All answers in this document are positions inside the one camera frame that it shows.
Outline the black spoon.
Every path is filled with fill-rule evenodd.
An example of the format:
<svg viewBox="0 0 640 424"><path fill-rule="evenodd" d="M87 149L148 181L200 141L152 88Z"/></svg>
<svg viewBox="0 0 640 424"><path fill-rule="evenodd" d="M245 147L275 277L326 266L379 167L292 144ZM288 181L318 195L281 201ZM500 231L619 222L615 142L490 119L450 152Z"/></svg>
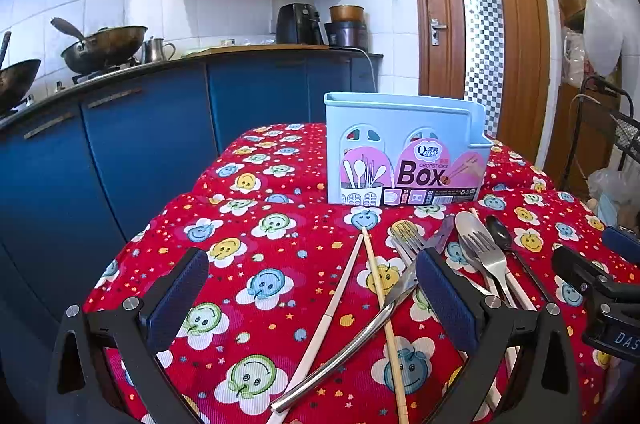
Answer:
<svg viewBox="0 0 640 424"><path fill-rule="evenodd" d="M538 288L538 291L544 298L544 300L548 303L552 302L552 297L550 296L548 290L541 283L541 280L538 279L536 274L533 273L533 270L526 264L525 260L521 258L520 254L513 248L513 239L510 235L508 228L503 222L494 216L489 215L486 218L486 226L488 228L489 233L492 238L496 242L499 248L501 248L504 252L510 253L521 265L523 270L529 276L529 279L534 282L534 285Z"/></svg>

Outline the black air fryer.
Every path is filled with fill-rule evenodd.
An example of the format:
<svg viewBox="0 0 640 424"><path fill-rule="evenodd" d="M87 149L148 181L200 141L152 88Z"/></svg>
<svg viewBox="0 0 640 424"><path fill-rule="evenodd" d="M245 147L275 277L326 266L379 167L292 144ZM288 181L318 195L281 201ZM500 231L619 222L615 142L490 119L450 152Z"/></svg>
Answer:
<svg viewBox="0 0 640 424"><path fill-rule="evenodd" d="M278 12L276 43L291 45L327 45L326 30L314 6L292 2Z"/></svg>

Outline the grey steel fork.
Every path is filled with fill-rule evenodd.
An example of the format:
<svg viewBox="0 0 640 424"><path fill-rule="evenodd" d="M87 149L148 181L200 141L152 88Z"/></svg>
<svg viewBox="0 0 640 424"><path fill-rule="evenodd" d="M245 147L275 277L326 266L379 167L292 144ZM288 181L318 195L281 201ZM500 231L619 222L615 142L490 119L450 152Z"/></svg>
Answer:
<svg viewBox="0 0 640 424"><path fill-rule="evenodd" d="M506 256L504 256L503 251L500 248L488 245L484 239L484 234L477 231L462 236L462 240L477 256L488 274L491 274L500 284L506 301L512 308L515 308L515 300L506 283Z"/></svg>

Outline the light blue utensil holder box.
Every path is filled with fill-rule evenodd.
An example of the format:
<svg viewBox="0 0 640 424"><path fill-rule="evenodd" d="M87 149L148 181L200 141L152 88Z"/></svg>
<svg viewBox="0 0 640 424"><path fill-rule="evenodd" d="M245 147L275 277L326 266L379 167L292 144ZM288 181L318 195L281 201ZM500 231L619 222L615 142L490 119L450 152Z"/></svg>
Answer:
<svg viewBox="0 0 640 424"><path fill-rule="evenodd" d="M328 92L328 202L429 206L475 201L491 141L477 102L376 92Z"/></svg>

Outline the black wok at left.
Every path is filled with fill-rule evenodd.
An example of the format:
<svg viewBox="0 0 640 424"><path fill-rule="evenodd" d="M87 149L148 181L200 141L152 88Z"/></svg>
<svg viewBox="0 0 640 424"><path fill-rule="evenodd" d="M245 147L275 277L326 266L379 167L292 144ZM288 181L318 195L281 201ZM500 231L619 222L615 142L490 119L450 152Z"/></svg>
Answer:
<svg viewBox="0 0 640 424"><path fill-rule="evenodd" d="M29 88L32 87L40 64L40 59L27 59L1 70L0 110L2 115L12 112L23 102Z"/></svg>

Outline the wooden shelf unit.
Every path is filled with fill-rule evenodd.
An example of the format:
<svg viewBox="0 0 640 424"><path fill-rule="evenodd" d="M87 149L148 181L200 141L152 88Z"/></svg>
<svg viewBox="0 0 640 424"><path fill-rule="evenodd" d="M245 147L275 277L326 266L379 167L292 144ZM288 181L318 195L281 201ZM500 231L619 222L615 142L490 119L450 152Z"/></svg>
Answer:
<svg viewBox="0 0 640 424"><path fill-rule="evenodd" d="M556 185L585 199L587 177L608 166L612 144L586 121L578 121L592 106L582 103L588 95L606 106L618 106L620 98L607 92L593 77L584 39L587 0L557 0L560 10L561 81L556 100L553 130L544 170Z"/></svg>

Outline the wooden door with glass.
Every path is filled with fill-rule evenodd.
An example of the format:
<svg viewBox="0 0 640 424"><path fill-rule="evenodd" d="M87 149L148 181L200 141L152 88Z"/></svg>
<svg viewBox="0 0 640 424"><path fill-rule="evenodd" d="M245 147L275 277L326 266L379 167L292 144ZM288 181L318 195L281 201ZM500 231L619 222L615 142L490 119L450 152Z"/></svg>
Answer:
<svg viewBox="0 0 640 424"><path fill-rule="evenodd" d="M529 161L549 85L546 0L418 0L422 95L477 102L484 131Z"/></svg>

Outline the white chopstick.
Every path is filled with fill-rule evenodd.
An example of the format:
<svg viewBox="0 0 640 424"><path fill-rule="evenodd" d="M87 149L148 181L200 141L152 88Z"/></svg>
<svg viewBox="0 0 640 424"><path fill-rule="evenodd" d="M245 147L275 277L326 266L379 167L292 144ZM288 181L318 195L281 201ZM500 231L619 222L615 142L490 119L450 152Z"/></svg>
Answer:
<svg viewBox="0 0 640 424"><path fill-rule="evenodd" d="M328 308L326 308L326 311L321 317L317 329L314 331L314 335L311 337L310 343L307 346L306 352L304 353L302 360L300 360L300 363L291 378L290 384L288 384L288 388L286 389L287 392L292 387L297 386L301 381L303 381L304 378L306 378L307 374L310 372L312 365L314 364L314 359L318 355L320 347L324 341L324 338L326 337L326 333L329 331L329 327L331 325L335 311L337 310L337 307L340 304L342 296L345 292L346 285L348 283L350 275L352 274L352 268L354 268L355 266L358 253L360 251L362 241L363 236L357 236L354 248L350 253L347 264L341 275L340 282L337 283L335 292L332 295L332 300L330 301Z"/></svg>

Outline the dark rice cooker pot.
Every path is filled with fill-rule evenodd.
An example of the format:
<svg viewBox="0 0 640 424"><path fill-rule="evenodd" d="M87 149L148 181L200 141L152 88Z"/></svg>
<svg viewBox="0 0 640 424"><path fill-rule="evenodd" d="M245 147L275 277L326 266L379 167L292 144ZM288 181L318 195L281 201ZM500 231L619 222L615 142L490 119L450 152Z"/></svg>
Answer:
<svg viewBox="0 0 640 424"><path fill-rule="evenodd" d="M332 6L330 16L331 21L324 25L330 46L369 50L369 34L363 7Z"/></svg>

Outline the steel kettle jug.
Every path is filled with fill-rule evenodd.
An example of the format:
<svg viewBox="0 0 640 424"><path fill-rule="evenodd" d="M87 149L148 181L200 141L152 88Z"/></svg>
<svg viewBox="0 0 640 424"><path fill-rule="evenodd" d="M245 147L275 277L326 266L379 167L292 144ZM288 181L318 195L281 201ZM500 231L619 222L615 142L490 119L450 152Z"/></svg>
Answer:
<svg viewBox="0 0 640 424"><path fill-rule="evenodd" d="M171 42L165 42L162 38L151 37L142 45L142 62L155 63L169 61L177 48Z"/></svg>

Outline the white plastic bag hanging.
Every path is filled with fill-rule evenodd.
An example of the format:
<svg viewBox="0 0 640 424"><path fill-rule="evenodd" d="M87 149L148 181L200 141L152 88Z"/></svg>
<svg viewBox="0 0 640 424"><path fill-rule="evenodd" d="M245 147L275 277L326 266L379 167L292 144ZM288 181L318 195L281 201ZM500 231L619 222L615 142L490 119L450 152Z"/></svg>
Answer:
<svg viewBox="0 0 640 424"><path fill-rule="evenodd" d="M614 0L586 0L585 50L598 74L605 76L614 71L622 52L623 40Z"/></svg>

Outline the blue base cabinets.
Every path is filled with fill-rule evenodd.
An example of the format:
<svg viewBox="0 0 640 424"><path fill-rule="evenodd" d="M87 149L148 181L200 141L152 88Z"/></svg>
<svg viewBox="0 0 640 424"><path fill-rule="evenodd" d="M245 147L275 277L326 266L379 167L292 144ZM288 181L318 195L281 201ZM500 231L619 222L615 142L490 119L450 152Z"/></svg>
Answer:
<svg viewBox="0 0 640 424"><path fill-rule="evenodd" d="M247 129L321 122L327 92L370 92L382 59L250 48L86 80L1 125L1 379L44 418L61 316Z"/></svg>

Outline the bamboo chopstick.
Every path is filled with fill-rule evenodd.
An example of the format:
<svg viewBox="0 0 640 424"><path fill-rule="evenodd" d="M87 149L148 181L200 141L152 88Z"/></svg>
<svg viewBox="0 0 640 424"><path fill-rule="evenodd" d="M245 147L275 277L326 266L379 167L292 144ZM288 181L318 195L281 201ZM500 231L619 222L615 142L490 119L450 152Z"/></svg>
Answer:
<svg viewBox="0 0 640 424"><path fill-rule="evenodd" d="M372 248L370 236L366 228L361 229L363 236L363 243L366 247L368 261L371 269L371 277L375 288L376 296L378 296L378 304L380 308L385 305L385 293L382 285L380 272L378 271L378 262L376 261L375 254ZM397 348L395 343L395 334L392 322L387 320L384 326L384 333L386 338L388 358L390 358L390 372L392 372L392 380L394 385L394 393L396 398L396 406L398 412L398 423L408 424L409 415L406 401L406 394L404 389L404 382L402 381L399 359L397 355Z"/></svg>

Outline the red smiley flower tablecloth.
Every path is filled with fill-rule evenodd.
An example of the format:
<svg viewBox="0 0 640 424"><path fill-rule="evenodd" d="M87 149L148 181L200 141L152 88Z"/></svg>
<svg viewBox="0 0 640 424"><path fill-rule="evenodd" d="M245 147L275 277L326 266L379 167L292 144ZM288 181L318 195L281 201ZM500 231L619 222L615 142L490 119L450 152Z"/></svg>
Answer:
<svg viewBox="0 0 640 424"><path fill-rule="evenodd" d="M477 216L509 229L510 273L537 307L556 303L577 364L582 420L598 415L620 377L616 361L582 341L582 296L557 276L553 252L574 248L624 283L639 270L602 241L601 219L521 155L494 141ZM326 129L275 124L249 130L120 251L85 301L118 308L144 294L188 248L208 278L169 348L168 378L206 423L267 423L324 316L326 361L378 311L378 296L405 271L392 230L408 222L430 236L457 205L362 207L326 199Z"/></svg>

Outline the cream plastic spoon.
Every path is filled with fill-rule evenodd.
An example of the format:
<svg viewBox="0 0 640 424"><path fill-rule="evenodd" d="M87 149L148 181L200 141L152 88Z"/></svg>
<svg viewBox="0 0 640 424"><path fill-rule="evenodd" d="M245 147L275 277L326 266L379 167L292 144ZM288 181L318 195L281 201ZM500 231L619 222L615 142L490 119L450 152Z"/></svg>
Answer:
<svg viewBox="0 0 640 424"><path fill-rule="evenodd" d="M472 232L479 232L479 233L483 233L484 234L484 239L486 240L486 243L490 246L495 246L496 248L499 248L498 245L496 244L496 242L494 241L494 239L491 237L488 229L480 222L480 218L478 218L475 214L468 212L467 210L462 210L462 212L459 212L456 217L454 218L454 223L456 224L456 228L458 230L459 236L462 240L462 236L466 236L467 234L470 234ZM480 260L477 258L477 256L471 251L471 249L463 242L462 240L462 244L472 253L472 255L480 262ZM500 288L500 284L494 279L494 277L489 274L492 277L492 280L494 280L495 283L497 283L499 285ZM533 304L533 302L529 299L528 295L525 293L525 291L520 287L520 285L518 284L518 281L515 280L515 278L513 277L513 274L510 273L509 267L508 267L508 262L506 262L506 283L508 284L508 288L515 300L516 303L516 307L515 308L524 308L527 310L532 310L535 311L536 307Z"/></svg>

